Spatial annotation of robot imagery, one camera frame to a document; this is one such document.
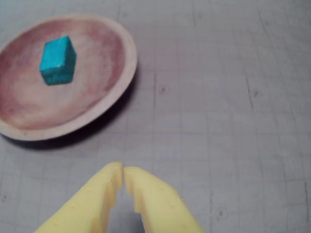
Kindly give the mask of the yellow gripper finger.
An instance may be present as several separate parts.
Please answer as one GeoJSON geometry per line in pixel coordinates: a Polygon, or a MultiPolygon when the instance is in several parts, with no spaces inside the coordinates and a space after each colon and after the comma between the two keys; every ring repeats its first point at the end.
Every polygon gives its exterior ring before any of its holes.
{"type": "Polygon", "coordinates": [[[105,233],[116,192],[122,188],[123,165],[112,162],[92,176],[37,233],[105,233]]]}
{"type": "Polygon", "coordinates": [[[202,233],[178,192],[168,183],[136,166],[123,170],[127,192],[146,233],[202,233]]]}

